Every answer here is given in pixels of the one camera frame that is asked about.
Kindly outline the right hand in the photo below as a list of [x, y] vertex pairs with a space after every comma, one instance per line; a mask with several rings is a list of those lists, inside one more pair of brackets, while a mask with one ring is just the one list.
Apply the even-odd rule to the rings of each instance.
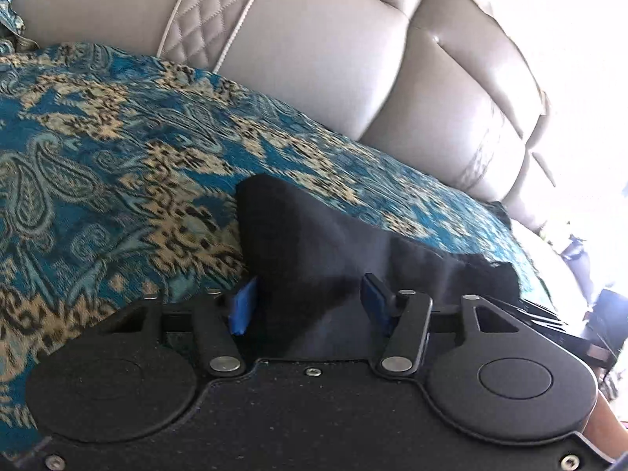
[[597, 394], [596, 406], [590, 415], [584, 436], [599, 451], [613, 459], [619, 459], [627, 452], [627, 429], [616, 418], [608, 401], [601, 393]]

